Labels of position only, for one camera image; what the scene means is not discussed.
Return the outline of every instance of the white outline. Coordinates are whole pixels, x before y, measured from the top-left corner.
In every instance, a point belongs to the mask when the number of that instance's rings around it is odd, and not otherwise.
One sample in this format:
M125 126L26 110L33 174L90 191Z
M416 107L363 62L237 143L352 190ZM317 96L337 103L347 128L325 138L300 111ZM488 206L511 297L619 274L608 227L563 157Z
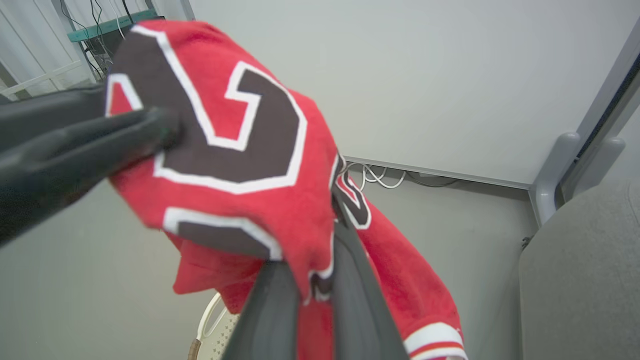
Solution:
M341 153L338 153L338 156L340 156L340 159L342 160L342 168L340 169L340 173L343 173L347 170L347 161L344 159L344 156L342 156Z
M349 197L349 199L351 199L353 201L353 204L355 204L355 206L358 209L361 209L361 207L360 207L361 204L360 204L360 201L358 200L358 196L354 193L353 197L351 197L351 194L348 193L348 192L353 192L353 190L346 185L346 183L344 182L343 176L344 176L344 174L342 174L336 180L336 181L338 181L338 188L340 189L340 191L345 193ZM355 227L358 230L366 230L371 225L371 209L369 209L369 205L367 204L367 199L365 199L364 194L360 191L360 189L358 189L358 186L356 186L356 184L354 184L353 181L351 180L351 176L348 176L348 179L349 179L349 184L351 184L353 186L353 188L355 189L355 191L357 191L362 196L362 201L364 202L364 206L367 208L367 222L366 222L366 224L364 224L364 225L358 224L358 221L356 220L356 218L351 213L351 210L349 210L349 207L348 206L344 206L344 208L347 211L347 216L351 220L351 223L353 224L353 227Z
M113 86L115 84L120 84L122 87L122 92L124 93L124 97L129 101L131 110L136 111L143 108L140 96L138 96L136 89L133 87L129 76L127 74L111 74L107 78L107 106L104 110L105 117L112 116L111 106L113 105Z
M339 159L340 159L340 155L336 154L335 160L333 161L333 166L331 166L331 177L329 178L329 191L333 187L333 183L338 180L338 178L335 177L335 171L338 169Z
M318 276L320 276L320 278L322 278L324 280L327 280L333 274L333 239L334 239L334 236L333 236L333 230L332 230L331 231L331 238L330 238L330 241L331 241L331 243L330 243L331 244L330 245L330 247L331 247L331 250L330 250L331 260L329 262L329 265L326 267L326 269L324 269L324 270L309 270L309 273L308 273L309 295L302 302L302 304L304 306L309 305L309 302L311 302L311 293L315 293L316 294L315 298L316 298L317 301L328 301L331 298L331 293L326 293L326 294L325 293L321 293L320 289L318 289L317 287L316 287L317 291L313 291L312 286L311 286L311 277L314 274L317 274Z
M229 83L227 86L227 91L225 93L225 98L235 100L235 101L243 101L247 103L246 112L244 114L243 123L240 128L239 136L237 140L224 138L221 136L216 136L213 125L211 124L211 120L207 115L207 112L202 105L202 100L193 86L191 79L187 75L186 71L180 64L180 60L178 59L175 51L171 47L169 43L169 39L166 36L166 33L162 31L154 31L147 28L144 28L140 25L134 26L131 31L135 33L139 33L144 36L153 37L156 39L158 46L162 50L164 57L166 58L169 66L172 68L173 73L176 78L182 85L184 91L189 97L189 101L191 102L191 106L193 107L194 114L198 123L200 124L200 128L202 129L205 138L207 139L207 143L211 146L224 147L227 149L233 149L237 151L244 151L247 146L247 141L249 138L249 134L251 133L253 127L253 118L255 116L255 111L258 107L260 96L255 94L247 94L237 91L238 82L242 78L242 75L245 71L252 71L265 79L267 79L270 83L277 86L281 89L286 95L291 105L294 108L298 116L298 134L296 136L296 143L294 145L293 155L291 156L291 160L289 162L289 168L287 169L287 173L284 176L275 176L268 177L265 179L258 179L253 181L245 181L242 183L236 183L233 181L227 181L223 179L218 179L217 177L212 176L199 176L193 174L181 174L173 169L163 167L164 164L164 153L161 152L156 156L154 162L154 176L155 177L164 177L174 183L180 184L191 184L198 186L206 186L208 188L214 188L216 190L221 190L228 193L233 194L243 194L243 193L252 193L258 192L261 190L268 190L274 188L283 188L286 186L293 186L296 184L298 179L298 172L300 171L300 164L302 162L302 155L304 151L305 145L305 137L307 134L307 118L303 114L302 110L298 106L298 103L295 101L293 96L289 93L289 91L282 86L280 83L275 81L271 76L261 71L260 69L249 65L243 61L239 61L236 64L235 69L231 73L229 78Z
M282 260L282 248L280 247L280 244L263 228L247 218L223 217L195 210L174 208L173 206L168 207L164 212L163 229L169 233L179 235L178 226L180 226L181 222L208 225L212 227L231 227L240 229L269 249L270 260Z

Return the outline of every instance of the white wall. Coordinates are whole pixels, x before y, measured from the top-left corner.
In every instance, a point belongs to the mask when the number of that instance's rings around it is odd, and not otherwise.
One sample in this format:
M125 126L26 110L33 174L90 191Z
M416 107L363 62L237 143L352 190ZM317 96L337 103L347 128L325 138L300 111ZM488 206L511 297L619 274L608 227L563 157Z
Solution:
M191 0L346 156L531 184L575 131L640 15L635 0Z
M0 249L0 359L186 359L212 291L106 182Z
M79 60L51 0L0 0L0 62L18 83ZM64 87L87 78L77 68L58 76ZM31 95L55 91L50 81L27 88Z
M167 20L189 20L180 0L153 0L153 4L156 12Z
M115 19L116 17L126 16L127 13L124 11L124 6L122 6L122 0L98 0L98 3L102 7L102 15L100 16L100 22L104 22L107 20ZM69 9L71 17L78 21L80 24L86 26L94 26L95 21L91 14L91 2L86 0L65 0L65 4L67 4L67 8ZM111 9L111 5L113 5L116 12ZM130 13L141 12L147 9L147 5L144 0L127 0L127 7ZM95 4L95 0L93 0L93 9L95 12L95 17L97 19L100 9Z

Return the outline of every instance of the red sweatshirt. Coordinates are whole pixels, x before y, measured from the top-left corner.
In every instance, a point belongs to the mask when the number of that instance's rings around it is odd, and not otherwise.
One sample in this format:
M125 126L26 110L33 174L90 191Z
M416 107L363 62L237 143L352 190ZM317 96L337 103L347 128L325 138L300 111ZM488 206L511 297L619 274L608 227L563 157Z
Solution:
M305 299L299 358L331 359L330 293L321 283L333 276L336 181L407 353L467 358L451 295L342 172L313 100L284 87L220 30L201 22L135 25L107 90L107 116L149 106L180 116L176 146L112 177L140 220L180 250L177 293L215 288L238 313L262 262L286 260Z

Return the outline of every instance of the cable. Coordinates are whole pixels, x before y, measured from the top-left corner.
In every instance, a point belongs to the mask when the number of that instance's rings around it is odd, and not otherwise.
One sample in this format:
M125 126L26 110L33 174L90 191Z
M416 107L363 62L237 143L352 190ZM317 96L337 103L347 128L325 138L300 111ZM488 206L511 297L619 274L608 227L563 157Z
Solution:
M100 4L98 3L98 0L95 0L95 4L98 5L98 7L100 8L100 12L98 13L98 19L95 18L95 13L93 12L93 0L89 0L89 2L91 2L91 15L93 16L93 20L95 21L95 25L98 28L97 33L98 36L100 36L99 38L97 38L96 40L98 41L98 44L100 44L104 50L104 53L107 54L110 58L113 59L113 53L111 51L109 51L109 49L107 49L107 47L104 45L104 34L102 32L102 28L100 27L100 16L102 16L102 7L100 6Z
M449 186L449 185L451 185L451 184L455 183L456 181L458 181L458 179L453 179L453 181L449 181L448 183L438 184L438 185L432 185L432 184L427 184L427 183L423 183L422 181L419 181L415 176L411 175L411 173L410 173L410 172L407 172L407 173L409 174L409 176L410 176L410 177L412 177L412 178L413 178L413 180L414 180L416 183L419 183L420 185L428 186L428 187L430 187L430 188L441 188L441 187L444 187L444 186Z
M384 170L382 170L382 175L380 175L379 179L382 180L383 177L385 177L385 174L387 173L387 169L388 168L384 168ZM369 179L369 177L367 177L367 173L364 171L364 167L362 167L362 176L364 176L364 179L368 182L368 183L375 183L376 180L375 179Z
M91 51L91 49L89 49L89 48L87 47L84 51L85 51L85 52L87 52L87 51L89 51L89 52L90 52L90 51ZM98 71L98 68L97 68L97 67L95 67L95 65L94 65L92 62L90 62L90 61L89 61L89 59L87 59L87 61L86 61L86 62L88 62L88 63L89 63L89 65L91 65L91 67L93 67L93 69L95 70L95 73L96 73L96 74L98 74L98 76L102 79L102 75L100 75L100 71Z
M362 175L364 176L362 178L362 185L360 186L360 191L362 191L362 189L364 189L364 186L367 183L366 174L365 174L365 168L371 173L371 175L373 175L373 178L374 178L373 181L378 182L380 185L382 185L383 187L385 187L387 189L395 189L398 186L400 186L400 184L402 184L402 182L404 181L404 177L406 176L406 171L405 171L405 172L403 172L402 177L400 178L400 180L398 180L398 182L395 185L387 185L387 184L382 182L382 177L376 176L376 173L373 172L373 170L371 170L371 168L367 164L350 163L349 165L347 165L347 167L344 169L344 171L349 170L350 167L352 167L353 165L356 165L356 164L362 165Z
M453 181L449 181L448 183L444 183L444 184L438 184L438 185L433 185L433 184L427 184L427 183L423 183L422 181L419 181L415 176L411 175L411 172L409 171L403 171L402 176L400 177L400 180L398 180L398 182L395 185L387 185L385 183L382 182L382 179L385 177L385 175L387 174L387 169L388 168L384 168L384 170L382 170L382 174L380 174L380 176L378 177L376 175L376 173L371 169L371 167L369 167L369 165L363 164L363 163L350 163L349 165L347 165L347 167L342 171L342 173L344 173L345 171L349 170L350 167L352 167L353 165L362 165L362 185L360 185L360 191L362 191L364 189L364 186L367 183L379 183L380 185L382 185L384 188L387 189L395 189L398 186L400 186L400 184L402 184L402 182L404 181L404 177L408 174L411 178L413 178L413 180L420 184L420 185L424 185L424 186L428 186L430 188L442 188L445 186L449 186L453 183L455 183L456 181L458 181L458 179L453 179ZM367 176L367 172L371 173L371 175L373 176L373 179L369 179L369 177Z
M109 5L111 5L111 9L113 10L113 13L116 15L116 25L118 26L118 31L120 32L120 36L124 38L122 29L120 29L120 17L118 16L118 13L116 13L116 9L113 7L113 3L111 2L111 0L109 0Z
M124 11L127 12L127 16L129 17L129 20L131 20L131 26L133 26L133 18L131 17L131 13L129 13L129 9L127 8L127 1L122 0L122 4L124 5Z
M75 22L76 24L80 25L83 27L84 29L84 35L86 36L86 49L84 50L85 52L87 51L91 51L91 56L93 56L95 58L95 56L93 55L93 53L95 52L95 48L93 47L93 44L91 44L91 41L89 41L89 31L87 30L87 28L80 24L78 21L75 21L74 19L71 18L71 16L69 16L69 14L65 13L65 5L62 3L62 0L60 0L60 12L62 12L62 15L66 16L67 19ZM89 63L89 65L91 65L91 67L93 67L93 69L95 70L96 74L98 74L98 76L102 79L102 75L100 75L100 72L98 71L98 69L87 59L87 62Z
M65 6L62 4L62 0L60 0L60 11L62 12L62 15L66 16L67 19L75 22L76 24L82 26L84 28L84 34L86 35L87 40L89 39L89 31L84 27L84 25L80 24L78 21L75 21L74 19L71 19L71 16L67 15L65 13Z

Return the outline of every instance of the printed number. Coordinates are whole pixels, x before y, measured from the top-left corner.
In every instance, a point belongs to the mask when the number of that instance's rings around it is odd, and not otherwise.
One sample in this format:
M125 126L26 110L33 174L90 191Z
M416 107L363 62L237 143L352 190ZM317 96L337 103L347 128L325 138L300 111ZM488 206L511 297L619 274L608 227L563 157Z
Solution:
M155 63L130 61L119 69L121 63L116 62L113 72L128 76L140 103L169 107L181 117L181 139L157 156L155 176L236 194L296 183L307 120L287 89L263 71L239 61L223 101L247 103L243 123L237 139L216 136L202 103L210 94L193 86L166 35L138 26L129 36L135 38L128 43L135 42L136 47L128 51L139 53L134 58Z
M358 230L368 229L371 224L371 211L360 189L349 179L349 172L345 171L337 180L340 197L347 207L347 215Z

